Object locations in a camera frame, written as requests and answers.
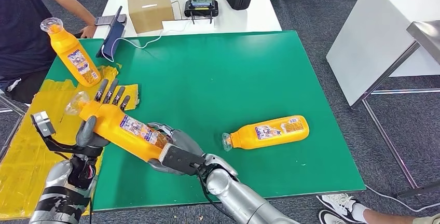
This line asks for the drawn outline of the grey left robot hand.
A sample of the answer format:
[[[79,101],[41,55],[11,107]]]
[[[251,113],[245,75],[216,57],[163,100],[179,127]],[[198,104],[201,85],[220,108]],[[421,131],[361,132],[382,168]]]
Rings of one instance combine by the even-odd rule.
[[[114,79],[109,87],[109,91],[107,92],[106,96],[104,97],[104,100],[101,101],[104,91],[107,88],[109,80],[103,79],[99,89],[97,90],[93,100],[98,103],[108,104],[110,99],[112,98],[116,87],[118,86],[119,80]],[[124,111],[126,106],[128,105],[128,102],[130,100],[130,96],[127,95],[124,100],[119,104],[119,100],[121,99],[123,93],[125,91],[125,86],[122,86],[116,93],[115,100],[113,101],[113,104],[116,106],[119,106],[119,108]],[[76,144],[79,147],[105,147],[107,146],[110,141],[103,138],[102,136],[96,134],[94,132],[94,126],[97,122],[96,116],[91,116],[87,119],[87,121],[82,121],[80,124],[80,127],[78,129],[78,132],[76,134]]]

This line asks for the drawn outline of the person's left hand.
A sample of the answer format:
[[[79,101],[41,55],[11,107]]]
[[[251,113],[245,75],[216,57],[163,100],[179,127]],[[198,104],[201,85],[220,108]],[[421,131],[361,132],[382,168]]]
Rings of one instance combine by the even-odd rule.
[[[93,38],[97,27],[95,25],[87,25],[80,31],[80,38]]]

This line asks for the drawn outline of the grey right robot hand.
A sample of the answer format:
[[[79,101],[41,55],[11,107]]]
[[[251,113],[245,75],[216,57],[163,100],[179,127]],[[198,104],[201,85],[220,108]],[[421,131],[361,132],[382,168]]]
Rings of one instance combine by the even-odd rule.
[[[167,124],[162,124],[158,122],[147,123],[147,126],[164,133],[169,138],[169,143],[172,143],[173,145],[183,150],[199,156],[202,156],[204,154],[198,143],[195,142],[188,134],[179,129],[174,129]],[[162,165],[161,162],[157,159],[150,159],[147,163],[155,171],[179,176],[184,175],[184,173],[182,172]]]

